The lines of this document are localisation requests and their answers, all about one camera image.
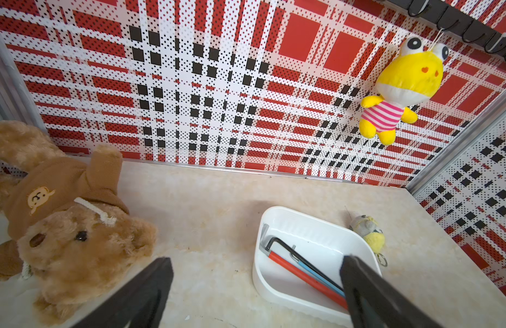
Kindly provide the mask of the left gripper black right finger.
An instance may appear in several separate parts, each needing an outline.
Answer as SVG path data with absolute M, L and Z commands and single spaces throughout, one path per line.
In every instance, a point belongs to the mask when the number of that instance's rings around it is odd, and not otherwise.
M 340 278 L 354 327 L 440 327 L 356 256 L 344 257 Z

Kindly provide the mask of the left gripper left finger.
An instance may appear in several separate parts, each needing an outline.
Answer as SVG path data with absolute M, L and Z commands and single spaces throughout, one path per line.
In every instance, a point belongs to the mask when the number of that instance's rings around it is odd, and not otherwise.
M 158 327 L 174 272 L 170 258 L 157 258 L 75 327 Z

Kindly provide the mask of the red handled hex key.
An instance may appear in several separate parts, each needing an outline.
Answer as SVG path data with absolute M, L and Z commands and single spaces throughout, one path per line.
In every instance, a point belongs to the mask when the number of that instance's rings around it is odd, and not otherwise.
M 318 281 L 316 278 L 312 277 L 310 273 L 308 273 L 307 271 L 305 271 L 292 258 L 291 259 L 292 259 L 292 261 L 294 263 L 292 263 L 289 260 L 287 260 L 284 257 L 282 257 L 276 251 L 273 251 L 273 247 L 272 247 L 272 250 L 270 252 L 268 252 L 265 249 L 265 246 L 266 246 L 267 242 L 269 241 L 269 239 L 268 239 L 266 242 L 264 242 L 264 238 L 266 237 L 268 230 L 269 230 L 269 225 L 264 224 L 262 226 L 262 229 L 261 229 L 261 240 L 259 242 L 259 249 L 260 249 L 260 251 L 264 255 L 266 255 L 266 257 L 269 260 L 271 260 L 272 262 L 274 262 L 277 265 L 279 265 L 281 268 L 283 268 L 284 270 L 286 270 L 288 273 L 291 273 L 292 275 L 294 275 L 295 277 L 297 277 L 299 280 L 301 280 L 302 282 L 304 282 L 307 285 L 311 286 L 314 290 L 318 291 L 321 295 L 325 296 L 326 298 L 328 298 L 329 300 L 331 300 L 333 303 L 337 304 L 341 308 L 343 308 L 346 311 L 348 311 L 348 304 L 347 304 L 346 296 L 345 297 L 341 297 L 337 293 L 333 292 L 330 288 L 328 288 L 327 286 L 325 286 L 323 283 L 321 283 L 320 281 Z

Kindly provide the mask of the blue handled hex key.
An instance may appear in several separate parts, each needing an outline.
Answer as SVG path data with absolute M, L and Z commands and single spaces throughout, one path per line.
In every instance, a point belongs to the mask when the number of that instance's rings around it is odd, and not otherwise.
M 298 256 L 295 247 L 291 248 L 290 251 L 291 258 L 295 260 L 299 266 L 301 266 L 305 271 L 311 274 L 312 277 L 316 278 L 318 281 L 323 283 L 325 286 L 330 288 L 333 292 L 337 293 L 341 297 L 345 297 L 344 289 L 342 287 L 339 287 L 333 280 L 328 278 L 325 274 L 320 273 L 316 269 L 313 269 L 304 258 L 301 256 Z

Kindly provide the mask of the black hex key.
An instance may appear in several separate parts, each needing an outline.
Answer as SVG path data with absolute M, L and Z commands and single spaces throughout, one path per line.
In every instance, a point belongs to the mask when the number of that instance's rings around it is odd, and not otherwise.
M 291 258 L 295 260 L 299 266 L 304 268 L 313 277 L 322 282 L 328 288 L 332 289 L 332 291 L 336 292 L 342 297 L 345 297 L 344 289 L 339 284 L 335 283 L 331 278 L 329 278 L 322 271 L 320 271 L 318 268 L 312 265 L 301 254 L 299 254 L 294 247 L 289 247 L 287 243 L 283 242 L 283 240 L 274 236 L 269 239 L 269 241 L 265 246 L 265 249 L 268 252 L 270 252 L 272 250 L 274 243 L 277 243 L 280 246 L 282 246 L 290 254 Z

